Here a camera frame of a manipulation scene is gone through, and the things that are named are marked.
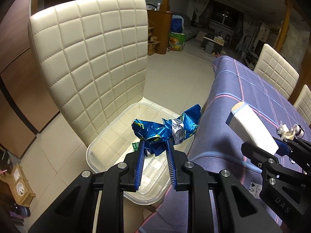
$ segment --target window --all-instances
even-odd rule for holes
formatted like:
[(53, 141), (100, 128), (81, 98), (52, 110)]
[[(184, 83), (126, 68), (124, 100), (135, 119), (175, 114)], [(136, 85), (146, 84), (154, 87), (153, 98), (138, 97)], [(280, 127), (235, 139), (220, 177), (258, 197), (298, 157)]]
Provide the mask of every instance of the window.
[(211, 20), (221, 23), (227, 27), (235, 29), (238, 23), (238, 17), (240, 12), (233, 9), (227, 5), (219, 2), (214, 2), (213, 12), (211, 15)]

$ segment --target green bag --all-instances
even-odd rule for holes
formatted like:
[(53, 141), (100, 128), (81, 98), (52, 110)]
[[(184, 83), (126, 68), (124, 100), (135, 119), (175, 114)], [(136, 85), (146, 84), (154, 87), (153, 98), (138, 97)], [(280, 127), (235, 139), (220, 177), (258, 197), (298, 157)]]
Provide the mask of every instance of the green bag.
[(185, 39), (185, 33), (170, 32), (168, 48), (172, 51), (182, 51), (185, 44)]

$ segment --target television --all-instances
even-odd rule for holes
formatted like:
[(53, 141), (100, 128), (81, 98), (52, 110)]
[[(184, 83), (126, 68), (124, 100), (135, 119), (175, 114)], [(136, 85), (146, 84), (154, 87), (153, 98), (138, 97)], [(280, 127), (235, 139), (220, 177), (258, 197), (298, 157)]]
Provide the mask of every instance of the television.
[(261, 50), (263, 48), (263, 45), (265, 44), (265, 42), (258, 40), (258, 43), (256, 45), (256, 48), (254, 50), (254, 53), (259, 57)]

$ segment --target purple plaid tablecloth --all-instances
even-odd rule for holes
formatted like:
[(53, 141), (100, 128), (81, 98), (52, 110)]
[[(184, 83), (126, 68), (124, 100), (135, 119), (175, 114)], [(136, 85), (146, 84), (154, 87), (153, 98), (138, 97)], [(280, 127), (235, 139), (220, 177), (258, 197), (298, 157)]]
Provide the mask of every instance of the purple plaid tablecloth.
[[(304, 139), (311, 141), (311, 130), (296, 109), (269, 83), (253, 71), (228, 56), (214, 60), (215, 81), (207, 100), (189, 160), (205, 170), (219, 172), (228, 169), (249, 189), (250, 183), (262, 183), (261, 170), (241, 153), (242, 140), (226, 125), (231, 108), (239, 101), (250, 105), (272, 136), (278, 137), (277, 127), (282, 121), (288, 127), (295, 123), (305, 130)], [(279, 158), (285, 167), (301, 171), (287, 156)], [(258, 200), (280, 225), (278, 216)], [(218, 232), (216, 210), (213, 206), (215, 232)], [(176, 192), (170, 187), (163, 203), (139, 228), (141, 233), (187, 232), (188, 192)]]

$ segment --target silver foil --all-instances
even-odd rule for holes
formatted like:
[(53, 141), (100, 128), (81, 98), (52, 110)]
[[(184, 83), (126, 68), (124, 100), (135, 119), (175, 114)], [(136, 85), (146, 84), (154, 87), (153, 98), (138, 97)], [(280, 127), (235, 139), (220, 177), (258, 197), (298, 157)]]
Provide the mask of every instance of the silver foil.
[(183, 122), (179, 119), (172, 119), (172, 132), (175, 144), (180, 144), (185, 138), (185, 131), (183, 130)]

